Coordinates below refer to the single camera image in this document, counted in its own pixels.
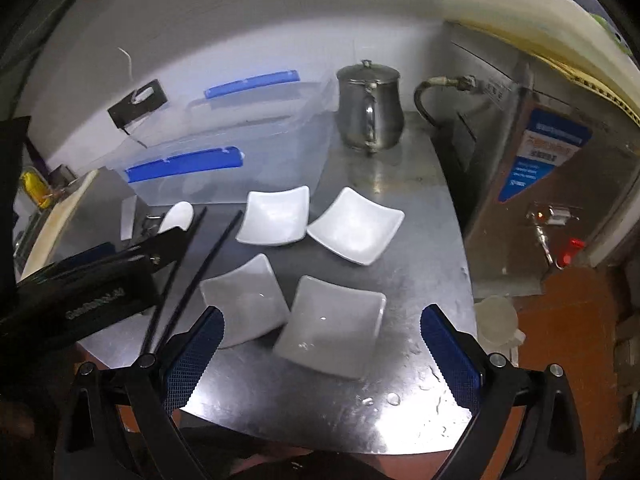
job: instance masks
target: orange floor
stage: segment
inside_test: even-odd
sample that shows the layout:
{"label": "orange floor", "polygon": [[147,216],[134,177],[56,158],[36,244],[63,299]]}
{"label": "orange floor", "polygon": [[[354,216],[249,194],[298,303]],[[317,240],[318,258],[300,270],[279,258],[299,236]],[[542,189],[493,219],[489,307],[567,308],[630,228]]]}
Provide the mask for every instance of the orange floor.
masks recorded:
{"label": "orange floor", "polygon": [[[613,371],[614,329],[619,301],[612,279],[592,269],[566,269],[549,278],[546,294],[516,300],[520,329],[527,339],[520,366],[542,369],[562,365],[580,416],[588,480],[606,465],[620,423]],[[519,415],[514,413],[483,480],[498,478]],[[447,453],[380,457],[385,473],[397,480],[427,480]]]}

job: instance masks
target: stainless steel appliance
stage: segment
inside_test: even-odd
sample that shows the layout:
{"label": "stainless steel appliance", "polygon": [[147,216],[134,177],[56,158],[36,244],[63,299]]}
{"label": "stainless steel appliance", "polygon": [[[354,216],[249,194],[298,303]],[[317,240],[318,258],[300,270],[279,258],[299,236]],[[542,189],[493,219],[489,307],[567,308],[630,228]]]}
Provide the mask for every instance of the stainless steel appliance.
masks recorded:
{"label": "stainless steel appliance", "polygon": [[446,171],[474,296],[540,293],[628,195],[640,130],[541,59],[461,25],[450,33],[456,78],[434,81],[466,90],[442,92],[441,145],[456,156]]}
{"label": "stainless steel appliance", "polygon": [[363,59],[336,74],[340,86],[337,125],[342,140],[368,152],[398,143],[404,128],[398,80],[400,73]]}

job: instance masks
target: wire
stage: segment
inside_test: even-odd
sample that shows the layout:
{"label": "wire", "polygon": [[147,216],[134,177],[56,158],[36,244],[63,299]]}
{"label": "wire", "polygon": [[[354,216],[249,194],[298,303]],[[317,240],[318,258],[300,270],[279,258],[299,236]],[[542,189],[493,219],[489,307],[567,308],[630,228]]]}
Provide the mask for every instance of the wire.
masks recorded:
{"label": "wire", "polygon": [[121,127],[121,130],[122,130],[123,132],[125,132],[125,133],[126,133],[129,137],[131,137],[133,140],[135,140],[135,141],[136,141],[140,146],[142,146],[142,147],[143,147],[143,148],[145,148],[145,149],[147,149],[147,148],[148,148],[148,146],[147,146],[144,142],[142,142],[142,141],[141,141],[141,140],[139,140],[139,139],[136,139],[133,135],[131,135],[131,134],[127,131],[127,129],[126,129],[124,126],[123,126],[123,127]]}
{"label": "wire", "polygon": [[204,218],[204,215],[206,215],[206,213],[207,213],[207,208],[205,207],[200,212],[195,222],[189,229],[189,235],[186,241],[186,247],[184,248],[184,252],[180,255],[180,258],[178,258],[174,263],[174,266],[171,269],[171,272],[169,273],[169,277],[167,278],[166,283],[164,284],[164,288],[162,289],[162,294],[160,296],[160,303],[156,306],[151,316],[151,320],[149,321],[149,325],[146,327],[145,338],[143,339],[142,346],[140,347],[140,355],[147,354],[151,350],[151,341],[154,338],[154,335],[156,334],[156,329],[158,328],[158,322],[160,321],[160,316],[162,315],[162,310],[164,309],[166,298],[169,296],[169,292],[171,291],[171,288],[174,284],[175,277],[178,274],[178,270],[182,265],[184,256],[191,245],[191,241],[193,240],[193,237],[196,235],[198,229],[200,228],[200,224],[202,224],[202,219]]}
{"label": "wire", "polygon": [[[118,47],[118,50],[121,51],[125,56],[127,56],[127,66],[129,68],[129,82],[133,85],[133,61],[131,60],[131,56],[129,53],[123,48]],[[133,94],[131,94],[131,104],[135,104],[134,101],[136,99],[136,94],[138,93],[138,89],[134,87]]]}
{"label": "wire", "polygon": [[169,319],[169,322],[164,327],[164,331],[162,332],[160,341],[158,341],[158,345],[156,346],[156,353],[158,353],[164,347],[164,345],[166,345],[166,342],[168,341],[169,336],[173,333],[175,326],[178,324],[178,320],[180,319],[180,316],[182,315],[184,309],[187,307],[187,304],[189,303],[189,300],[193,296],[193,293],[195,292],[196,287],[200,284],[200,281],[202,280],[204,273],[207,272],[207,269],[209,268],[211,262],[218,255],[218,253],[220,252],[220,249],[222,248],[222,245],[225,243],[226,239],[231,234],[231,231],[233,230],[234,227],[236,227],[236,225],[238,224],[241,218],[242,218],[242,210],[239,210],[236,213],[236,215],[233,217],[229,225],[226,227],[225,231],[222,233],[218,241],[211,248],[211,250],[209,251],[209,254],[207,254],[207,256],[202,261],[200,268],[195,273],[193,279],[191,280],[191,283],[189,283],[186,290],[184,291],[184,295],[180,298],[178,305],[175,307],[174,313],[171,314],[171,318]]}

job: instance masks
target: white square dish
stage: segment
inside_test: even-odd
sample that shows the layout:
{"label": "white square dish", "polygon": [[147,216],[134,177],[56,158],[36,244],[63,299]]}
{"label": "white square dish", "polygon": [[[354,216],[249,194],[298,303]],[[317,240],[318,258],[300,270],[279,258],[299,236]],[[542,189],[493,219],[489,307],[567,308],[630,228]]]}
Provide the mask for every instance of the white square dish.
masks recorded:
{"label": "white square dish", "polygon": [[319,372],[359,379],[373,354],[385,303],[380,292],[303,276],[273,351]]}
{"label": "white square dish", "polygon": [[343,258],[370,265],[389,245],[403,219],[399,209],[376,204],[345,187],[306,232]]}
{"label": "white square dish", "polygon": [[225,317],[220,348],[256,339],[289,319],[289,307],[264,254],[231,272],[200,282],[200,291],[205,304],[217,307]]}
{"label": "white square dish", "polygon": [[236,240],[241,244],[277,246],[302,240],[309,218],[309,188],[275,193],[252,191]]}

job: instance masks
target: teapot handle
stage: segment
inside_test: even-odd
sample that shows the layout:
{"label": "teapot handle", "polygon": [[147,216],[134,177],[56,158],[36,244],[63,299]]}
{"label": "teapot handle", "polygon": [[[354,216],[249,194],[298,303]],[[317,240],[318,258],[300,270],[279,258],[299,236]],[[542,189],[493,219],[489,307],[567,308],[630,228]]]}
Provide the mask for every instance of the teapot handle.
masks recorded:
{"label": "teapot handle", "polygon": [[373,97],[372,94],[372,91],[373,89],[375,89],[375,87],[375,84],[365,85],[365,95],[363,99],[365,126],[367,127],[366,144],[372,149],[376,146],[376,98]]}

